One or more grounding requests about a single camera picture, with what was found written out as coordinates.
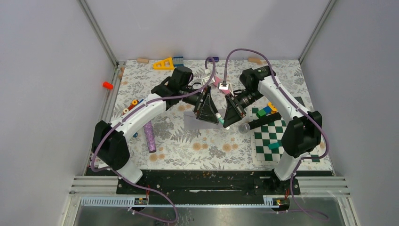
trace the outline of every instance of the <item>wooden block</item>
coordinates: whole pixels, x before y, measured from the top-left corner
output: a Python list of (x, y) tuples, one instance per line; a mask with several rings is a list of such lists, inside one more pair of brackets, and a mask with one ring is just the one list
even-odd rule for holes
[(262, 64), (261, 60), (259, 58), (255, 58), (255, 57), (248, 57), (248, 62), (257, 63), (259, 65)]
[(118, 75), (118, 78), (119, 79), (122, 79), (122, 77), (123, 77), (123, 73), (125, 72), (125, 67), (121, 67), (120, 68), (120, 74)]
[(150, 62), (149, 59), (137, 58), (138, 63), (148, 64)]

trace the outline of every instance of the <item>table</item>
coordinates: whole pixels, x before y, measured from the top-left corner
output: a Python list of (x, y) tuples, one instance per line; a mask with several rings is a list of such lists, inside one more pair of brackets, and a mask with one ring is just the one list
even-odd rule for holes
[[(133, 99), (148, 96), (151, 89), (160, 84), (172, 70), (153, 70), (152, 65), (140, 64), (135, 60), (126, 63), (123, 78), (111, 120), (119, 118), (122, 110), (129, 106)], [(204, 73), (204, 60), (184, 60), (184, 66), (192, 69), (192, 82), (201, 82)], [(216, 64), (216, 75), (223, 77), (225, 60)], [(273, 70), (285, 88), (294, 97), (301, 97), (305, 106), (313, 111), (313, 105), (306, 87), (298, 60), (271, 60)], [(247, 60), (231, 60), (228, 64), (228, 82), (233, 89), (243, 89), (239, 75), (248, 68), (259, 68), (263, 65), (250, 63)], [(224, 94), (212, 88), (212, 98), (218, 109), (224, 109), (226, 100)], [(262, 97), (250, 107), (263, 108), (268, 100)], [(250, 110), (246, 109), (247, 117), (242, 121), (250, 121)], [(154, 127), (156, 153), (149, 153), (144, 130), (138, 131), (138, 137), (128, 141), (130, 156), (141, 169), (153, 170), (271, 170), (276, 162), (263, 162), (262, 165), (253, 162), (253, 141), (251, 133), (240, 134), (238, 126), (241, 122), (225, 129), (184, 130), (184, 112), (192, 111), (193, 106), (180, 102), (168, 111), (152, 120)], [(324, 141), (317, 147), (324, 151)], [(95, 165), (102, 163), (97, 159)], [(302, 164), (299, 170), (332, 170), (330, 158), (327, 156), (318, 164)]]

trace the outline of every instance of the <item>yellow triangle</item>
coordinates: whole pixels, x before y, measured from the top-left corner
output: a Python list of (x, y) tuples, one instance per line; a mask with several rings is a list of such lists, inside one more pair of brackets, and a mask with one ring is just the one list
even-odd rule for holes
[(153, 67), (155, 70), (173, 70), (175, 68), (171, 57), (154, 63)]

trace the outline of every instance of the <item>white wall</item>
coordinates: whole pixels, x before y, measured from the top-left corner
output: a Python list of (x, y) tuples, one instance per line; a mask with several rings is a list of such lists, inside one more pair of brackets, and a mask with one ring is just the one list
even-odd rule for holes
[(338, 1), (302, 69), (362, 226), (398, 224), (399, 1)]
[[(328, 0), (88, 0), (115, 56), (298, 59)], [(236, 53), (233, 58), (248, 56)]]
[(0, 225), (54, 226), (112, 65), (75, 0), (3, 0), (0, 31)]

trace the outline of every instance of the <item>gray floor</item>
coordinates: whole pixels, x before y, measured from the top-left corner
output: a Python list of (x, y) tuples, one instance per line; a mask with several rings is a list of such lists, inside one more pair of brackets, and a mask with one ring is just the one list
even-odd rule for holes
[[(344, 225), (341, 211), (333, 198), (307, 198), (301, 205), (315, 209), (330, 217), (328, 223), (314, 220), (303, 212), (276, 214), (265, 208), (179, 208), (179, 221), (170, 226), (265, 226), (265, 225)], [(290, 210), (297, 209), (291, 204)], [(126, 208), (81, 207), (76, 226), (162, 226), (168, 225), (139, 215), (126, 212)], [(171, 208), (146, 208), (145, 213), (161, 218), (174, 217)]]

